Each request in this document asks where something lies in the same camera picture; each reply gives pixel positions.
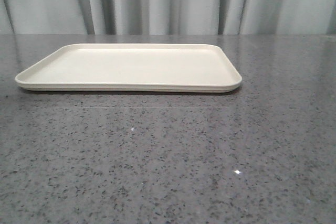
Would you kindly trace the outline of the grey-white pleated curtain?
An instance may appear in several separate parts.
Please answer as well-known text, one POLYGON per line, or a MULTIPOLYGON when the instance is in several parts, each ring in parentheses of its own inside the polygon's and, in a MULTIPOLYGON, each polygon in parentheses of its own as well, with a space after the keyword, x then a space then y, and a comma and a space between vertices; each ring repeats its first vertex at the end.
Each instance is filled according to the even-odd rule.
POLYGON ((335 0, 1 0, 2 34, 334 34, 335 0))

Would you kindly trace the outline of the cream rectangular plastic tray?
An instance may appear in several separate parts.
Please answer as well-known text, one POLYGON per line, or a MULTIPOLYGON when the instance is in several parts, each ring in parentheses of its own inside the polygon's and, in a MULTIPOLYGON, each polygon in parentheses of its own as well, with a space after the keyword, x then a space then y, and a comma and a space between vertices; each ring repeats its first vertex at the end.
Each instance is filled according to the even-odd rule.
POLYGON ((222 49, 209 44, 72 44, 15 81, 36 91, 225 93, 242 77, 222 49))

